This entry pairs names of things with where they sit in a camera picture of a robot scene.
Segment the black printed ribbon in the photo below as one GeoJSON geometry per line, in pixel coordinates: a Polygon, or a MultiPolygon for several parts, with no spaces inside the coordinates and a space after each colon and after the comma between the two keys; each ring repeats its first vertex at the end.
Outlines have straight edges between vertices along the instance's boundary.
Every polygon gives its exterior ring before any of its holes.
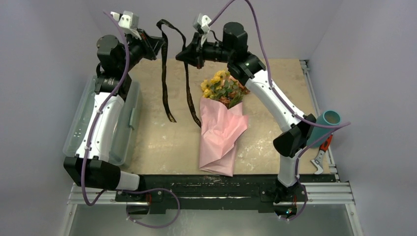
{"type": "MultiPolygon", "coordinates": [[[[173,24],[171,24],[169,21],[165,19],[161,19],[157,22],[156,26],[159,28],[162,34],[162,47],[161,47],[161,55],[162,55],[162,73],[161,73],[161,82],[162,82],[162,103],[163,107],[166,113],[167,118],[170,122],[177,122],[174,116],[172,115],[170,108],[169,108],[169,100],[168,100],[168,88],[166,84],[167,79],[167,55],[168,55],[168,47],[169,47],[169,40],[166,35],[166,33],[163,31],[162,26],[166,25],[167,27],[175,30],[182,38],[183,44],[182,49],[186,48],[186,37],[185,35],[176,28],[173,24]]],[[[185,69],[185,79],[186,79],[186,99],[187,99],[187,105],[189,108],[189,111],[191,113],[191,116],[194,120],[194,122],[201,128],[202,123],[200,119],[197,117],[195,106],[192,99],[192,94],[190,91],[190,85],[189,85],[189,68],[188,63],[184,62],[184,69],[185,69]]]]}

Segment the flower bouquet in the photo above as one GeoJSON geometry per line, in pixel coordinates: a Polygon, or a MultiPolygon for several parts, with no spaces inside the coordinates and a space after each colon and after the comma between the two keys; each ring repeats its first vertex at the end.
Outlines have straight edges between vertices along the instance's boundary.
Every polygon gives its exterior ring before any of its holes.
{"type": "Polygon", "coordinates": [[[200,84],[202,97],[218,101],[228,109],[234,107],[250,93],[250,90],[235,79],[228,70],[219,70],[211,79],[200,84]]]}

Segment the pink wrapping paper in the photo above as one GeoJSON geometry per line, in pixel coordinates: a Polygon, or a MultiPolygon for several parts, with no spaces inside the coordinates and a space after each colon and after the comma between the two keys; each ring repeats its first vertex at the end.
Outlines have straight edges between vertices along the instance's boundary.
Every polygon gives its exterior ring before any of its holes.
{"type": "Polygon", "coordinates": [[[232,177],[238,138],[248,128],[243,103],[227,108],[219,101],[201,98],[200,115],[199,169],[232,177]]]}

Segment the clear plastic storage box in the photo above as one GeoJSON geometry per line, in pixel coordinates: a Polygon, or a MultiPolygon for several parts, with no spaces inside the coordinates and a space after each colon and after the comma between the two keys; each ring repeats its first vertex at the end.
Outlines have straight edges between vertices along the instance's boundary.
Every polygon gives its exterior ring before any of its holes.
{"type": "MultiPolygon", "coordinates": [[[[63,146],[63,153],[67,157],[85,156],[91,124],[109,95],[108,92],[97,94],[94,91],[96,80],[97,76],[93,76],[85,86],[63,146]]],[[[89,159],[97,156],[99,160],[116,166],[130,164],[136,143],[141,105],[142,94],[137,81],[131,82],[126,99],[115,95],[106,102],[94,128],[89,159]]]]}

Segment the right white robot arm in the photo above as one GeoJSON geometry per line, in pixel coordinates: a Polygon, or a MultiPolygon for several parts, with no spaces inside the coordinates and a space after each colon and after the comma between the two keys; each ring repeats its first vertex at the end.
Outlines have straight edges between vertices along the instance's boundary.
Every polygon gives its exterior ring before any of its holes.
{"type": "Polygon", "coordinates": [[[228,22],[223,27],[221,42],[208,42],[210,27],[207,23],[194,23],[196,29],[192,41],[176,59],[198,69],[205,61],[224,62],[231,75],[248,88],[273,115],[282,134],[273,140],[280,154],[277,176],[280,184],[277,196],[290,199],[296,192],[294,185],[298,177],[298,155],[305,149],[311,136],[316,118],[305,115],[280,90],[272,80],[268,62],[263,63],[248,50],[248,34],[242,24],[228,22]]]}

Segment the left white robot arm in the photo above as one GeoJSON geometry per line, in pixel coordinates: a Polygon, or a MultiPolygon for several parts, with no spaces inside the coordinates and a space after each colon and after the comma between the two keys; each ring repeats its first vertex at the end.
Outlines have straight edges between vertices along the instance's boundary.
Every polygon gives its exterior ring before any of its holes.
{"type": "Polygon", "coordinates": [[[155,60],[164,41],[141,29],[125,40],[109,34],[96,43],[99,64],[80,103],[63,166],[80,187],[127,190],[141,201],[147,188],[140,176],[120,168],[138,124],[140,89],[128,72],[142,59],[155,60]]]}

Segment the teal vase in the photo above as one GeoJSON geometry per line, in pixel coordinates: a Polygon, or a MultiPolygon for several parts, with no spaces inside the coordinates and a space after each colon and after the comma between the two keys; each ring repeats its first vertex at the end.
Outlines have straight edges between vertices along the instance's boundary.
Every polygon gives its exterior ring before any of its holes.
{"type": "MultiPolygon", "coordinates": [[[[341,117],[339,113],[333,110],[327,110],[323,112],[316,120],[316,123],[319,125],[326,125],[326,126],[336,126],[339,125],[341,122],[341,117]]],[[[326,141],[326,139],[330,136],[330,134],[323,136],[324,134],[328,133],[331,129],[329,128],[321,128],[315,127],[312,130],[310,138],[308,139],[306,145],[309,146],[315,141],[317,141],[312,148],[318,148],[326,141]]]]}

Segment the black aluminium base frame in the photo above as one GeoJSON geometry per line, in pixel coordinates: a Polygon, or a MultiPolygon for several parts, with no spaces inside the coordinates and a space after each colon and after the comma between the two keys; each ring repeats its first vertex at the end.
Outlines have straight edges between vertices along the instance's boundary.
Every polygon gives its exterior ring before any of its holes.
{"type": "Polygon", "coordinates": [[[141,194],[87,188],[90,201],[97,205],[121,204],[149,207],[152,214],[168,209],[255,210],[292,217],[307,205],[352,204],[347,182],[335,175],[301,175],[291,190],[278,188],[273,174],[235,175],[144,175],[141,194]]]}

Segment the orange handled cutter tool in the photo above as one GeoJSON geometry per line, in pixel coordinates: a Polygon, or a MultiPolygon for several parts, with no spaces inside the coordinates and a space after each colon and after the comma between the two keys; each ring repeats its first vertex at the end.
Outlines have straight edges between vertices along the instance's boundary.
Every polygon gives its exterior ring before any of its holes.
{"type": "Polygon", "coordinates": [[[327,152],[331,140],[333,138],[333,135],[331,134],[319,147],[319,151],[317,156],[311,160],[311,163],[316,167],[316,171],[315,171],[315,175],[321,175],[324,171],[323,169],[323,159],[324,159],[324,155],[327,152]]]}

